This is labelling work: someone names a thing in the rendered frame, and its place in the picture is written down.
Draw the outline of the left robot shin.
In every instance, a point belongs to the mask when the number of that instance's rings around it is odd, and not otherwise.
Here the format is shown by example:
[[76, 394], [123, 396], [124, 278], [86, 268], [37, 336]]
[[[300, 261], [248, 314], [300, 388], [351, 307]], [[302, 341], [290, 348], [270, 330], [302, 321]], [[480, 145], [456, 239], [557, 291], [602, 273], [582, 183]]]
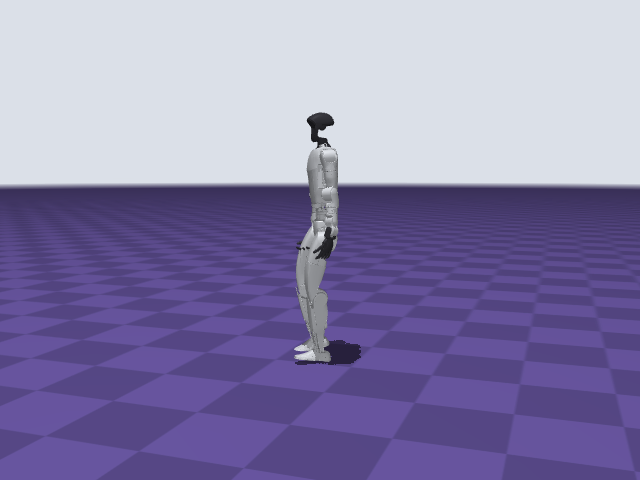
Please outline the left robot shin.
[[322, 353], [324, 353], [324, 333], [325, 329], [327, 328], [328, 318], [328, 297], [323, 292], [317, 293], [317, 295], [313, 299], [313, 305], [310, 305], [309, 298], [306, 298], [309, 325], [312, 333], [315, 351], [319, 351], [319, 353], [323, 351]]

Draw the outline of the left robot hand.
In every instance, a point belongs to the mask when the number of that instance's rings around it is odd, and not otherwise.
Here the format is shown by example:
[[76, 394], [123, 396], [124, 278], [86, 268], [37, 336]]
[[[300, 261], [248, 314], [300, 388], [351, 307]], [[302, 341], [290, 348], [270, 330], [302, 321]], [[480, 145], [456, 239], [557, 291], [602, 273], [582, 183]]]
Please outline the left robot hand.
[[322, 242], [322, 245], [319, 248], [313, 251], [313, 253], [317, 253], [319, 250], [321, 250], [319, 255], [315, 259], [319, 259], [320, 257], [321, 259], [324, 257], [324, 259], [329, 258], [331, 250], [333, 248], [333, 240], [336, 239], [336, 236], [330, 237], [331, 231], [331, 227], [326, 228], [324, 234], [325, 240]]

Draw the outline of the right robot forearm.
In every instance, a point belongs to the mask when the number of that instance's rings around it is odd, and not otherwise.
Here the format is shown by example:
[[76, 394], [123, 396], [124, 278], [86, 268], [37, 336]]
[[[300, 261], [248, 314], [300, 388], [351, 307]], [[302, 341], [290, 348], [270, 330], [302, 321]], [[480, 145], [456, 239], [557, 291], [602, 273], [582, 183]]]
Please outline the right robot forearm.
[[317, 211], [315, 211], [315, 208], [321, 208], [321, 204], [312, 204], [311, 203], [311, 206], [312, 206], [311, 223], [312, 223], [312, 226], [313, 226], [314, 220], [316, 219], [316, 212], [317, 212]]

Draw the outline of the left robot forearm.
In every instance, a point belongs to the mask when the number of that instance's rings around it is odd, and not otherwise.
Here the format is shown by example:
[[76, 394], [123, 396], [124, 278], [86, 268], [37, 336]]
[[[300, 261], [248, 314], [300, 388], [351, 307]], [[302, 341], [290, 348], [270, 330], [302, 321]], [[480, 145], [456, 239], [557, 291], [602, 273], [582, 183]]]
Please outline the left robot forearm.
[[336, 188], [332, 188], [331, 198], [332, 198], [332, 202], [327, 202], [325, 204], [325, 208], [326, 208], [325, 223], [326, 223], [326, 228], [331, 227], [332, 229], [330, 236], [336, 236], [338, 234], [337, 225], [338, 225], [338, 208], [339, 208], [339, 197], [338, 197], [338, 191]]

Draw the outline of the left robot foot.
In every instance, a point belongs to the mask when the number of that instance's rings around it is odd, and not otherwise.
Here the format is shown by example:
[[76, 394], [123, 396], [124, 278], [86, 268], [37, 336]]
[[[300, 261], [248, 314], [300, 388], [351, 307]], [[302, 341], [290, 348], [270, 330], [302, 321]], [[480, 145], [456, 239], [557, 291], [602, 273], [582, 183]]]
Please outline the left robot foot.
[[319, 353], [319, 351], [317, 352], [315, 351], [315, 349], [312, 349], [306, 353], [295, 355], [294, 358], [298, 360], [308, 360], [308, 361], [324, 361], [324, 362], [331, 361], [330, 353], [326, 350], [324, 350], [324, 353], [322, 352], [323, 351]]

